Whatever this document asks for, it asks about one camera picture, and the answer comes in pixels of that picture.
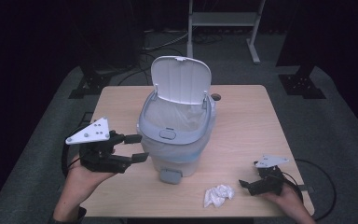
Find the table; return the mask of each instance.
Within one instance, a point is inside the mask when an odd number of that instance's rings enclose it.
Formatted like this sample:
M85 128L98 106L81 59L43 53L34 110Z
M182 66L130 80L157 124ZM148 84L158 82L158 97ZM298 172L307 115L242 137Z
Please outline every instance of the table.
M137 119L151 86L105 87L93 119L107 117L110 130L136 133ZM133 164L125 174L103 182L82 203L89 217L276 217L283 216L273 203L253 197L241 188L239 179L254 182L260 177L253 165L263 154L282 156L290 161L280 168L303 184L292 152L283 134L269 95L263 86L211 86L216 102L216 123L211 140L200 156L195 174L179 185L162 183L151 159ZM143 152L140 144L118 145L116 154L130 156ZM232 200L220 208L203 207L206 189L229 185ZM314 212L310 196L303 191L304 203Z

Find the crumpled paper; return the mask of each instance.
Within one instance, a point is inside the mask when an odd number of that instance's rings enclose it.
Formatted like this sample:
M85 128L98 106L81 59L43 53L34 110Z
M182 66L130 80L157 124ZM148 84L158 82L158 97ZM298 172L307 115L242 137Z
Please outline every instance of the crumpled paper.
M208 207L213 203L215 207L220 207L226 198L230 200L234 197L234 189L227 185L219 185L205 192L204 207Z

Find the human hand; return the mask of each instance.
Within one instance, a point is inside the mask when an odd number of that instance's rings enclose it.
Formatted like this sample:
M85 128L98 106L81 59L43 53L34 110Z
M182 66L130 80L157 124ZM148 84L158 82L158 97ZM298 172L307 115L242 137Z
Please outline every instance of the human hand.
M287 216L294 219L298 224L315 223L295 190L287 184L283 184L281 195L268 192L260 194L260 196L276 203Z
M80 204L86 201L104 180L114 175L114 173L92 172L82 166L80 161L76 161L69 168L53 218L61 222L76 221Z

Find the open lid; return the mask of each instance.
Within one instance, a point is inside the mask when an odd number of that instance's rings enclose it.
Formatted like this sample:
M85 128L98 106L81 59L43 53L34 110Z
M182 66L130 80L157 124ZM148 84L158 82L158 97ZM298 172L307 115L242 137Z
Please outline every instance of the open lid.
M162 56L153 61L152 79L158 97L186 105L201 105L211 87L211 70L198 60Z

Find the white trash can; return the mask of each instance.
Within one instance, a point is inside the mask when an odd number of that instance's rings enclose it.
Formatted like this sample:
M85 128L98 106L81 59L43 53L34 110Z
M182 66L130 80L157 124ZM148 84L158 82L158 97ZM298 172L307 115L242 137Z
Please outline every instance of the white trash can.
M163 182L192 175L215 120L211 71L200 61L163 56L152 64L154 90L145 100L137 131Z

